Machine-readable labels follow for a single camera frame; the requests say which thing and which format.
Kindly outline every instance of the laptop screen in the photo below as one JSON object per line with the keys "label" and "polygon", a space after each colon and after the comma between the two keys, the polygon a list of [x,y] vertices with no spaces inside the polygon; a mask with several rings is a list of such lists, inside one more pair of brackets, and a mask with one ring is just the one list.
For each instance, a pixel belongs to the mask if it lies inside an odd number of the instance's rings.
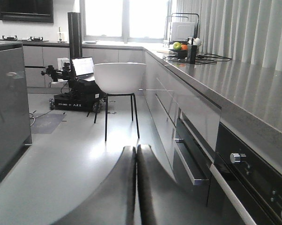
{"label": "laptop screen", "polygon": [[94,63],[92,57],[72,59],[72,64],[74,66],[74,75],[76,77],[93,74]]}

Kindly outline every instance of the wheel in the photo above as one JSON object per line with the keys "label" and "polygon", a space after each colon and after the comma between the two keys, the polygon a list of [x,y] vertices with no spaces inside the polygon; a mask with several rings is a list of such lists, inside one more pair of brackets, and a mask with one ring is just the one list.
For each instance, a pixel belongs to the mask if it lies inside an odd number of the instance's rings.
{"label": "wheel", "polygon": [[[96,112],[96,108],[97,108],[97,104],[98,104],[98,102],[95,102],[94,104],[93,104],[93,106],[92,106],[92,111],[95,113]],[[99,103],[99,107],[98,107],[98,113],[102,110],[102,108],[103,108],[103,104],[101,104],[101,103]]]}
{"label": "wheel", "polygon": [[53,98],[50,98],[49,99],[49,108],[50,108],[50,110],[53,110],[54,107],[55,107],[55,104],[54,104]]}

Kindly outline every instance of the orange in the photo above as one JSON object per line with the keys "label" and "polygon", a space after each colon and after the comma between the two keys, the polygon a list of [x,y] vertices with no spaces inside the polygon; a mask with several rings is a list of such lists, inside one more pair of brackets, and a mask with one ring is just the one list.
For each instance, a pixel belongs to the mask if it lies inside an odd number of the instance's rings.
{"label": "orange", "polygon": [[182,45],[180,50],[188,50],[188,46],[187,45]]}

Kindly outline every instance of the white curtain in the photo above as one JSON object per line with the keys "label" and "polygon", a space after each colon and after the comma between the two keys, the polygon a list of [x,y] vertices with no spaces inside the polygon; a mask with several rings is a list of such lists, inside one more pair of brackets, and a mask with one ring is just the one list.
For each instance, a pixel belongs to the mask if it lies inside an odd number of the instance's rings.
{"label": "white curtain", "polygon": [[282,71],[282,0],[177,0],[200,15],[201,51]]}

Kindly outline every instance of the green apple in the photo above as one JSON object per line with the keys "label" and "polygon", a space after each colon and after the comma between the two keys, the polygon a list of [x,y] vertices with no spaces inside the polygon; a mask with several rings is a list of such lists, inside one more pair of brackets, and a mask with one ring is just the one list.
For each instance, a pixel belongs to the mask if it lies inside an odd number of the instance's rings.
{"label": "green apple", "polygon": [[174,42],[173,43],[173,49],[174,50],[180,50],[181,49],[181,44],[179,42]]}

